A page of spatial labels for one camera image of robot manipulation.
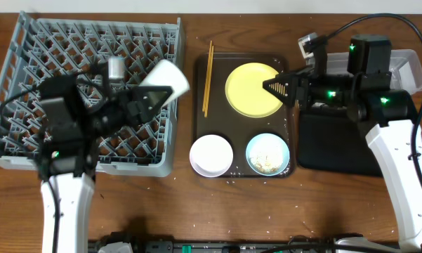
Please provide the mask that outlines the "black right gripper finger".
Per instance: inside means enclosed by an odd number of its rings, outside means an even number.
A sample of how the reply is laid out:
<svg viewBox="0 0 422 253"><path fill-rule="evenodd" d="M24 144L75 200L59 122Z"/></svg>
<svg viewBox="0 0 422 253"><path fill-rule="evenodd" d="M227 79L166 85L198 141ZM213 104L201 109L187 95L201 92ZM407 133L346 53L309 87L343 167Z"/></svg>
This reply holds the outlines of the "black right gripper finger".
<svg viewBox="0 0 422 253"><path fill-rule="evenodd" d="M314 67L310 67L310 66L305 66L305 67L301 67L299 69L296 70L291 70L288 72L281 72L277 75L278 78L282 78L282 79L291 79L294 77L297 78L307 78L309 76L311 76L314 72Z"/></svg>
<svg viewBox="0 0 422 253"><path fill-rule="evenodd" d="M265 80L263 82L263 89L281 101L284 105L291 104L285 81L279 79Z"/></svg>

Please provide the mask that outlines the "pink bowl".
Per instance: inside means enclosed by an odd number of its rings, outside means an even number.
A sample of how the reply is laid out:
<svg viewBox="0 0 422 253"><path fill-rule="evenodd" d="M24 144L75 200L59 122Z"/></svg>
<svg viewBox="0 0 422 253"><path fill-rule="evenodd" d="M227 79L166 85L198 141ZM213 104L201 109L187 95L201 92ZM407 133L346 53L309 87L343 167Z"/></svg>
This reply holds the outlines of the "pink bowl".
<svg viewBox="0 0 422 253"><path fill-rule="evenodd" d="M230 168L234 153L225 138L209 134L192 144L189 158L195 172L207 178L215 178L222 176Z"/></svg>

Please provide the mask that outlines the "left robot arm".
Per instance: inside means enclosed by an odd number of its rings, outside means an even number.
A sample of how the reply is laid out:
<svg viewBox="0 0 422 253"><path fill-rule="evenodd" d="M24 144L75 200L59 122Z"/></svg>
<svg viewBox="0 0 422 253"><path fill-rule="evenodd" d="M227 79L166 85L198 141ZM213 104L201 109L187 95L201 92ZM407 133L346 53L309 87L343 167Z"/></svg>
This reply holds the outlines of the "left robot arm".
<svg viewBox="0 0 422 253"><path fill-rule="evenodd" d="M109 83L94 85L105 102L85 106L75 74L51 77L39 85L48 119L38 133L35 159L44 201L44 252L86 252L88 219L95 190L99 139L122 127L144 124L170 98L180 95L178 82L146 84L111 91Z"/></svg>

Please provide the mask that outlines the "wooden chopstick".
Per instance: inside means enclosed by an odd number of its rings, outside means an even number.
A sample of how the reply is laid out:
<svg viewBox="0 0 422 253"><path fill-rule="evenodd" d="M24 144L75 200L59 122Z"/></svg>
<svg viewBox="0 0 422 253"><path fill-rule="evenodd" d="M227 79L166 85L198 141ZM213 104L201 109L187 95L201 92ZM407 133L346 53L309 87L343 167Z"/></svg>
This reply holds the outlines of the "wooden chopstick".
<svg viewBox="0 0 422 253"><path fill-rule="evenodd" d="M208 79L208 86L207 86L207 100L206 100L206 111L204 112L204 117L206 118L208 115L208 107L209 107L209 96L210 96L210 85L211 85L211 75L212 75L212 67L213 67L213 53L212 53L212 61L211 61L211 68L209 70L209 79Z"/></svg>
<svg viewBox="0 0 422 253"><path fill-rule="evenodd" d="M208 54L208 60L207 60L207 66L206 66L206 78L205 78L205 83L204 83L204 97L203 97L202 112L206 111L207 86L208 86L208 79L209 79L209 70L211 68L212 53L213 53L213 42L211 40L209 43L209 54Z"/></svg>

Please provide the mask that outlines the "light blue bowl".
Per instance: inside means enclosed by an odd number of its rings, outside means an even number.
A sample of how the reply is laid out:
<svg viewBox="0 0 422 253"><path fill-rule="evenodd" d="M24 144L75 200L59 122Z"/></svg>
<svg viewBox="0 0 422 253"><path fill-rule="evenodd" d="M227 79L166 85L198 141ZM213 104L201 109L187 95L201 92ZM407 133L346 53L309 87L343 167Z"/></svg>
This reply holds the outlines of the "light blue bowl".
<svg viewBox="0 0 422 253"><path fill-rule="evenodd" d="M280 136L264 133L254 136L248 142L245 157L255 173L261 176L277 176L286 171L291 153L289 146Z"/></svg>

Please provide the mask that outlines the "white cup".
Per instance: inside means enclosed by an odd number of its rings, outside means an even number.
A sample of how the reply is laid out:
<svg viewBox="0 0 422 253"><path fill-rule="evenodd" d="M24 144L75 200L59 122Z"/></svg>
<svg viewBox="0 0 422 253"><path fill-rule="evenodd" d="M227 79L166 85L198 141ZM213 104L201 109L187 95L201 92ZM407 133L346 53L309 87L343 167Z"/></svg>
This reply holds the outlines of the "white cup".
<svg viewBox="0 0 422 253"><path fill-rule="evenodd" d="M168 105L190 90L190 85L182 71L169 60L160 60L142 80L140 86L170 86L173 93L163 106Z"/></svg>

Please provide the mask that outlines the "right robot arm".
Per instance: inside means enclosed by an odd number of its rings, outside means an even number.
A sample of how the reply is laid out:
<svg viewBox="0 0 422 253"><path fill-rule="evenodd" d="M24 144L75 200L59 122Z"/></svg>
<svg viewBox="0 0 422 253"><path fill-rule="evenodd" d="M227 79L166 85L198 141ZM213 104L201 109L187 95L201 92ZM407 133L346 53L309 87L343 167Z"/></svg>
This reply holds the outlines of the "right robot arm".
<svg viewBox="0 0 422 253"><path fill-rule="evenodd" d="M264 87L298 106L298 162L308 169L381 175L400 249L422 252L422 140L409 93L390 88L388 72L282 73Z"/></svg>

